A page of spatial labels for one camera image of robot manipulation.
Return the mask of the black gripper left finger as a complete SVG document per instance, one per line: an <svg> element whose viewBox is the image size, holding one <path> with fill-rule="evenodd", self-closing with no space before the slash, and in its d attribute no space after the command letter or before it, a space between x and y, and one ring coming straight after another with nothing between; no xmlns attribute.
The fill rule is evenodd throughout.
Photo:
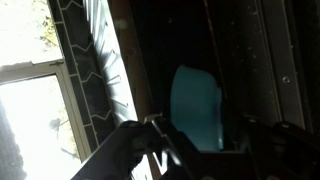
<svg viewBox="0 0 320 180"><path fill-rule="evenodd" d="M104 140L71 180L128 180L134 168L149 153L169 155L159 180L200 180L196 169L199 152L174 125L163 117L142 124L124 121Z"/></svg>

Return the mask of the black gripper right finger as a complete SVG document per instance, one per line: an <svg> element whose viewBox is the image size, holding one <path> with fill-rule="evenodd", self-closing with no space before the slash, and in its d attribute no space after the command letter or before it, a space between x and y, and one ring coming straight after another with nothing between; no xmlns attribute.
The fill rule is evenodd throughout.
<svg viewBox="0 0 320 180"><path fill-rule="evenodd" d="M320 180L320 139L289 122L273 126L257 118L233 119L240 180Z"/></svg>

